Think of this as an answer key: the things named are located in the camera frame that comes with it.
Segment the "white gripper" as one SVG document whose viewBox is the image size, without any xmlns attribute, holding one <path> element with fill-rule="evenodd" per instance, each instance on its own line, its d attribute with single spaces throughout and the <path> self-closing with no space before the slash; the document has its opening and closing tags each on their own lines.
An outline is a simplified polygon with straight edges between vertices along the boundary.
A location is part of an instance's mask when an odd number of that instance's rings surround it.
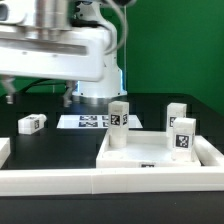
<svg viewBox="0 0 224 224">
<path fill-rule="evenodd" d="M 0 3 L 0 74 L 7 103 L 14 103 L 13 76 L 100 80 L 108 45 L 106 29 L 71 26 L 66 3 Z M 75 87 L 75 81 L 66 82 L 65 107 Z"/>
</svg>

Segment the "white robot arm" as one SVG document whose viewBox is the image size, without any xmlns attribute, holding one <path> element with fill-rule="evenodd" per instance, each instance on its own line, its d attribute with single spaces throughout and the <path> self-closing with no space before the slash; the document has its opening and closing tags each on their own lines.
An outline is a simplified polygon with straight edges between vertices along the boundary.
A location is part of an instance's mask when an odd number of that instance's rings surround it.
<svg viewBox="0 0 224 224">
<path fill-rule="evenodd" d="M 16 77 L 65 80 L 71 97 L 123 92 L 116 63 L 128 24 L 122 9 L 136 0 L 0 0 L 0 82 L 9 104 Z"/>
</svg>

